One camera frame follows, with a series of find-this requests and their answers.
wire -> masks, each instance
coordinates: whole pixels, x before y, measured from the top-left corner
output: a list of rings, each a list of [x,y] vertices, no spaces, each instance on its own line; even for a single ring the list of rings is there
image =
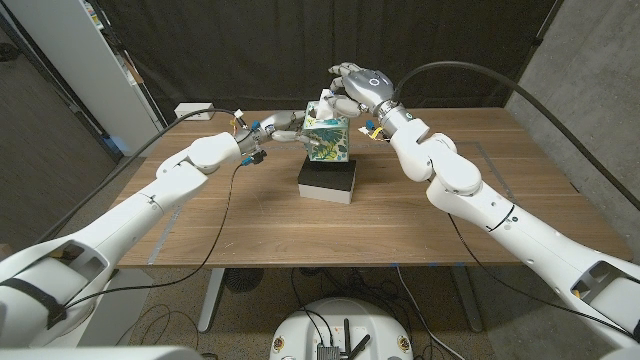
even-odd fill
[[[133,324],[131,324],[131,326],[129,326],[127,328],[127,330],[124,331],[124,333],[120,336],[120,338],[118,339],[118,341],[116,341],[116,345],[120,343],[120,341],[122,341],[122,338],[124,338],[125,335],[127,335],[127,333],[129,332],[129,330],[133,329],[136,325],[138,325],[138,323],[140,322],[140,320],[142,320],[151,310],[159,307],[159,306],[164,306],[167,309],[167,314],[171,312],[171,309],[169,309],[169,306],[165,305],[165,304],[157,304],[154,305],[152,307],[150,307],[149,309],[147,309],[147,311],[144,312],[144,314],[140,315],[140,317],[138,318],[138,320],[136,320],[136,322],[134,322]]]
[[[157,318],[155,318],[146,328],[146,330],[144,331],[144,334],[142,335],[142,338],[140,340],[140,345],[144,344],[144,339],[146,339],[147,334],[149,333],[149,331],[151,330],[151,328],[153,327],[153,325],[155,323],[157,323],[158,321],[162,320],[163,318],[167,317],[167,322],[164,325],[164,327],[162,328],[162,331],[160,332],[160,335],[158,336],[158,338],[153,342],[153,345],[158,344],[158,342],[160,341],[160,339],[162,338],[162,335],[164,335],[164,333],[166,332],[167,328],[169,327],[169,323],[171,322],[171,314],[181,314],[184,317],[186,317],[187,319],[189,319],[189,322],[191,322],[191,325],[193,325],[193,328],[196,330],[196,345],[194,347],[195,350],[198,350],[198,346],[200,345],[200,332],[198,331],[198,327],[195,323],[195,321],[193,321],[193,319],[187,315],[186,313],[182,312],[182,311],[178,311],[178,310],[171,310],[171,308],[169,308],[168,305],[165,304],[157,304],[154,305],[152,307],[150,307],[149,309],[147,309],[147,311],[145,311],[137,320],[136,322],[134,322],[131,326],[129,326],[129,328],[127,330],[125,330],[125,332],[122,334],[122,336],[120,336],[120,338],[118,339],[118,341],[116,342],[116,344],[120,343],[120,341],[122,341],[122,338],[124,338],[124,336],[131,330],[133,329],[142,319],[144,319],[144,317],[149,314],[151,312],[151,310],[157,308],[157,307],[164,307],[165,309],[167,309],[167,313],[166,314],[162,314],[160,316],[158,316]]]
[[[174,280],[174,281],[170,281],[168,283],[164,283],[164,284],[154,284],[154,285],[145,285],[145,286],[127,286],[127,287],[121,287],[121,288],[115,288],[115,289],[109,289],[109,290],[104,290],[104,291],[98,291],[96,293],[93,293],[91,295],[85,296],[81,299],[78,299],[72,303],[68,303],[67,305],[65,305],[64,309],[69,309],[72,306],[79,304],[83,301],[89,300],[91,298],[94,298],[96,296],[100,296],[103,294],[109,294],[112,292],[116,292],[116,291],[124,291],[124,290],[141,290],[141,289],[155,289],[155,288],[160,288],[160,287],[165,287],[165,286],[170,286],[170,285],[175,285],[177,283],[180,283],[182,281],[187,280],[188,278],[192,277],[193,275],[195,275],[198,271],[200,271],[200,269],[202,269],[204,267],[204,265],[207,263],[207,260],[209,260],[209,257],[211,257],[211,253],[213,253],[213,249],[215,248],[216,244],[218,243],[218,239],[220,238],[220,234],[222,233],[222,228],[224,227],[224,223],[227,220],[227,214],[229,213],[229,205],[231,204],[231,193],[233,190],[233,179],[236,176],[236,172],[238,171],[238,169],[241,167],[242,165],[238,165],[235,170],[233,170],[233,174],[231,174],[231,181],[229,182],[229,197],[227,198],[227,207],[224,210],[224,215],[222,217],[222,223],[220,224],[220,229],[218,230],[218,234],[216,235],[215,240],[213,241],[213,244],[211,245],[211,249],[209,249],[209,253],[207,254],[207,256],[205,257],[205,259],[202,261],[202,263],[195,269],[193,270],[191,273],[189,273],[187,276],[180,278],[178,280]]]
[[[197,351],[198,350],[198,346],[200,345],[200,332],[198,331],[198,326],[196,325],[196,322],[193,321],[193,319],[189,315],[185,314],[182,311],[178,311],[178,310],[172,310],[168,314],[164,314],[164,315],[158,317],[151,324],[149,324],[149,326],[147,327],[147,329],[144,332],[144,335],[142,335],[142,340],[140,341],[140,345],[143,345],[144,339],[147,336],[147,334],[149,333],[149,330],[151,329],[153,324],[155,324],[157,321],[159,321],[160,319],[164,318],[165,316],[168,316],[169,319],[167,320],[167,325],[165,325],[164,329],[162,329],[162,332],[160,333],[160,336],[158,336],[158,338],[153,342],[153,345],[156,345],[160,341],[160,339],[162,338],[162,335],[164,335],[165,331],[167,330],[167,327],[169,326],[169,321],[171,320],[171,314],[183,315],[184,317],[186,317],[189,320],[191,325],[193,325],[193,328],[196,331],[196,346],[194,347],[194,349]]]
[[[575,146],[576,149],[578,149],[578,151],[591,163],[591,165],[593,165],[607,180],[609,180],[611,185],[613,185],[622,195],[624,195],[624,197],[627,198],[627,200],[629,200],[629,202],[631,202],[631,204],[635,206],[636,209],[640,210],[640,200],[638,200],[638,198],[635,197],[629,191],[629,189],[627,189],[624,185],[622,185],[622,183],[615,176],[613,176],[613,174],[611,174],[611,172],[607,170],[607,168],[604,165],[602,165],[602,163],[598,161],[598,159],[596,159],[593,156],[593,154],[591,154],[591,152],[589,152],[589,150],[582,144],[582,142],[580,142],[580,140],[578,140],[578,138],[575,135],[573,135],[573,133],[571,133],[571,131],[569,131],[569,129],[567,129],[567,127],[564,126],[564,124],[555,115],[553,115],[551,111],[549,111],[549,109],[547,109],[544,105],[542,105],[542,103],[538,101],[538,99],[536,99],[527,90],[525,90],[520,85],[518,85],[515,81],[489,68],[472,64],[472,63],[462,62],[462,61],[437,61],[429,64],[424,64],[411,70],[407,75],[405,75],[402,78],[402,80],[400,80],[400,82],[398,83],[398,86],[396,87],[396,90],[393,92],[393,97],[391,98],[391,100],[394,102],[398,102],[398,99],[400,98],[400,93],[402,92],[402,87],[413,76],[423,71],[432,70],[436,68],[462,68],[462,69],[472,70],[472,71],[484,74],[490,78],[493,78],[494,80],[497,80],[498,82],[500,82],[502,85],[520,94],[520,96],[525,98],[531,105],[533,105],[533,107],[535,107],[542,115],[544,115],[558,130],[560,130],[562,135],[564,135],[573,144],[573,146]]]
[[[453,227],[454,227],[454,229],[456,230],[456,233],[458,234],[458,237],[460,238],[460,241],[462,241],[462,245],[464,245],[464,247],[465,247],[465,248],[467,249],[467,251],[469,252],[469,255],[471,255],[471,257],[473,258],[473,260],[475,260],[475,261],[476,261],[476,263],[477,263],[477,264],[482,268],[482,270],[484,270],[484,271],[485,271],[485,272],[486,272],[490,277],[492,277],[492,278],[493,278],[493,280],[495,280],[495,281],[499,282],[500,284],[502,284],[502,285],[506,286],[507,288],[509,288],[509,289],[511,289],[511,290],[513,290],[513,291],[515,291],[515,292],[517,292],[517,293],[519,293],[519,294],[521,294],[521,295],[524,295],[524,296],[526,296],[526,297],[528,297],[528,298],[530,298],[530,299],[536,300],[536,301],[538,301],[538,302],[541,302],[541,303],[543,303],[543,304],[545,304],[545,305],[549,305],[549,306],[554,307],[554,308],[556,308],[556,309],[564,310],[564,311],[566,311],[566,312],[569,312],[569,313],[572,313],[572,314],[575,314],[575,315],[578,315],[578,316],[582,316],[582,317],[587,318],[587,319],[589,319],[589,320],[593,320],[593,321],[595,321],[595,322],[597,322],[597,323],[600,323],[600,324],[602,324],[602,325],[605,325],[605,326],[607,326],[607,327],[609,327],[609,328],[611,328],[611,329],[613,329],[613,330],[615,330],[615,331],[617,331],[617,332],[619,332],[619,333],[622,333],[622,334],[624,334],[624,335],[626,335],[626,336],[628,336],[628,337],[632,338],[632,339],[633,339],[634,341],[636,341],[636,342],[640,342],[640,341],[638,341],[638,339],[636,339],[636,338],[633,336],[633,334],[632,334],[632,333],[630,333],[629,331],[627,331],[627,330],[625,330],[625,329],[623,329],[623,328],[620,328],[620,327],[618,327],[618,326],[616,326],[616,325],[613,325],[613,324],[611,324],[611,323],[609,323],[609,322],[606,322],[606,321],[600,320],[600,319],[598,319],[597,317],[594,317],[594,316],[591,316],[591,315],[587,315],[587,314],[582,313],[582,312],[580,312],[580,311],[576,311],[576,310],[573,310],[573,309],[569,309],[569,308],[566,308],[566,307],[564,307],[564,306],[556,305],[556,304],[554,304],[554,303],[552,303],[552,302],[549,302],[549,301],[546,301],[546,300],[540,299],[539,297],[536,297],[536,296],[533,296],[533,295],[531,295],[531,294],[529,294],[529,293],[526,293],[526,292],[524,292],[524,291],[522,291],[522,290],[520,290],[520,289],[518,289],[518,288],[515,288],[515,287],[513,287],[513,286],[511,286],[511,285],[507,284],[506,282],[502,281],[500,278],[498,278],[497,276],[493,275],[493,274],[489,271],[489,269],[487,269],[487,268],[486,268],[486,267],[485,267],[485,266],[480,262],[480,260],[478,260],[478,258],[476,257],[476,255],[471,251],[471,248],[469,248],[469,245],[467,245],[467,242],[466,242],[466,241],[464,241],[464,238],[462,237],[462,234],[460,233],[460,230],[458,230],[458,225],[456,225],[456,222],[453,220],[453,217],[451,216],[451,214],[447,213],[447,215],[449,215],[449,219],[451,220],[451,223],[453,224]]]
[[[329,333],[331,333],[331,327],[329,326],[329,323],[327,322],[327,320],[324,319],[324,317],[322,315],[318,314],[317,312],[315,312],[313,310],[309,310],[309,309],[299,309],[299,310],[296,310],[296,311],[304,311],[304,312],[311,313],[311,314],[319,317],[320,320],[322,320],[322,322],[324,322],[324,325],[327,327],[327,329],[329,329]],[[333,335],[331,335],[331,337],[329,339],[329,343],[330,343],[331,346],[333,346]]]
[[[411,291],[409,290],[409,288],[407,287],[407,284],[405,284],[404,279],[402,278],[402,273],[400,272],[400,266],[396,266],[396,270],[398,271],[398,277],[400,278],[400,282],[402,283],[402,286],[404,287],[404,289],[407,292],[407,294],[409,294],[409,298],[411,298],[411,302],[413,303],[413,306],[416,308],[416,310],[418,310],[418,317],[420,318],[420,321],[422,322],[422,325],[424,325],[425,329],[427,329],[427,332],[429,333],[429,335],[431,335],[431,338],[435,342],[437,342],[440,346],[442,346],[445,350],[447,350],[451,355],[454,355],[455,357],[457,357],[460,360],[464,360],[462,355],[460,355],[457,352],[455,352],[452,348],[447,346],[447,344],[443,343],[440,339],[438,339],[438,337],[436,337],[431,332],[431,330],[427,326],[427,321],[424,319],[424,316],[422,316],[422,312],[420,311],[420,307],[418,307],[418,303],[416,302],[416,299],[413,297],[413,294],[411,294]]]
[[[291,269],[291,287],[293,288],[293,293],[296,295],[296,299],[298,299],[298,304],[302,308],[302,311],[304,311],[305,314],[307,314],[307,316],[309,317],[309,320],[311,320],[311,322],[313,323],[313,326],[316,328],[316,331],[318,332],[318,335],[320,336],[320,345],[324,346],[324,340],[322,339],[322,333],[320,332],[320,329],[318,328],[318,325],[316,325],[316,322],[313,321],[313,318],[311,318],[311,315],[309,315],[309,313],[311,311],[307,310],[307,308],[302,304],[302,300],[300,299],[300,295],[298,295],[298,290],[296,290],[296,284],[293,281],[293,272],[295,270],[296,270],[296,268],[292,268]],[[331,334],[331,328],[328,325],[327,325],[327,328],[329,328],[329,336],[331,338],[330,345],[333,346],[333,335]]]
[[[224,113],[231,114],[231,115],[235,116],[235,113],[233,111],[231,111],[231,110],[209,108],[209,109],[200,109],[200,110],[192,111],[190,113],[187,113],[187,114],[184,114],[184,115],[178,117],[169,126],[167,126],[166,128],[162,129],[162,131],[160,131],[159,133],[155,134],[151,139],[149,139],[149,141],[147,141],[144,145],[142,145],[140,147],[140,149],[138,149],[135,153],[133,153],[131,155],[131,157],[129,159],[127,159],[127,161],[125,161],[124,164],[122,164],[122,166],[120,166],[114,172],[109,174],[109,176],[107,176],[100,183],[100,185],[98,185],[95,189],[93,189],[93,191],[91,193],[89,193],[89,195],[87,195],[84,199],[82,199],[76,206],[73,207],[73,209],[71,209],[65,216],[63,216],[60,220],[58,220],[55,224],[53,224],[53,226],[51,226],[49,228],[49,230],[47,230],[44,234],[42,234],[38,238],[38,240],[36,240],[33,243],[33,245],[36,245],[36,244],[39,244],[39,243],[44,242],[46,240],[49,240],[49,238],[51,236],[53,236],[53,234],[55,234],[57,231],[59,231],[60,228],[67,221],[69,221],[69,219],[71,219],[71,217],[73,215],[75,215],[78,212],[78,210],[80,210],[81,207],[83,207],[86,203],[89,202],[89,200],[91,200],[94,196],[96,196],[96,194],[99,193],[100,190],[104,189],[107,185],[109,185],[116,177],[118,177],[118,175],[120,175],[124,171],[124,169],[126,169],[129,165],[131,165],[131,163],[136,158],[138,158],[138,156],[140,156],[140,154],[142,154],[149,146],[151,146],[151,144],[156,142],[156,140],[158,140],[159,138],[164,136],[164,134],[169,132],[169,130],[173,129],[176,125],[178,125],[184,119],[186,119],[186,118],[188,118],[190,116],[201,114],[201,113],[205,113],[205,112],[212,112],[212,111],[220,111],[220,112],[224,112]],[[237,118],[237,120],[238,120],[238,122],[244,123],[244,121],[241,118]]]

table top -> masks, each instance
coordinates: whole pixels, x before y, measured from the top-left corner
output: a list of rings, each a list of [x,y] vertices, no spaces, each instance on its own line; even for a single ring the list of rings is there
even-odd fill
[[[620,236],[506,110],[411,112],[431,133],[445,133],[456,142],[458,152],[503,196],[579,243],[623,259],[632,257]],[[243,118],[251,123],[271,113],[249,111]],[[447,214],[429,203],[428,183],[409,180],[389,144],[356,130],[366,119],[371,117],[351,120],[350,158],[357,162],[351,204],[300,197],[297,177],[306,156],[302,144],[266,143],[265,161],[241,167],[236,174],[229,213],[207,266],[475,265]],[[216,114],[210,121],[177,125],[114,205],[153,181],[158,166],[195,139],[229,131],[229,120],[229,115]],[[200,194],[179,214],[165,214],[118,266],[202,263],[220,228],[234,168],[226,164],[211,175]],[[480,261],[519,263],[483,230],[462,219],[456,223]]]

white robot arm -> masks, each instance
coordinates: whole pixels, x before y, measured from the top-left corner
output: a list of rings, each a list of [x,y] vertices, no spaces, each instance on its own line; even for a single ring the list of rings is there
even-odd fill
[[[478,168],[458,155],[446,135],[429,127],[399,103],[393,85],[379,71],[342,64],[329,69],[360,107],[377,116],[402,169],[426,181],[429,201],[442,211],[484,229],[536,272],[570,309],[610,324],[583,320],[614,347],[640,342],[640,267],[572,241],[482,181]]]
[[[29,247],[0,262],[0,347],[42,346],[72,330],[93,308],[124,254],[164,214],[193,198],[223,163],[259,163],[260,144],[310,140],[296,131],[304,112],[276,113],[234,138],[197,139],[167,159],[157,179],[82,230]]]

dark backdrop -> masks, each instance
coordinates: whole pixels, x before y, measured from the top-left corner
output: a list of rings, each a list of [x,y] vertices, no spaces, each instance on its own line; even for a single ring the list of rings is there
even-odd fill
[[[180,102],[301,109],[344,61],[394,82],[437,60],[511,78],[554,0],[100,0],[167,119]],[[416,76],[408,107],[502,106],[507,89],[464,70]]]

cardboard box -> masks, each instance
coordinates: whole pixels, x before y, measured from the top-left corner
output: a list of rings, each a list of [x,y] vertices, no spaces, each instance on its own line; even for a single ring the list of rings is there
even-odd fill
[[[349,119],[338,117],[334,119],[318,120],[315,110],[318,101],[307,104],[302,134],[320,143],[320,145],[306,144],[309,160],[311,161],[349,161]]]

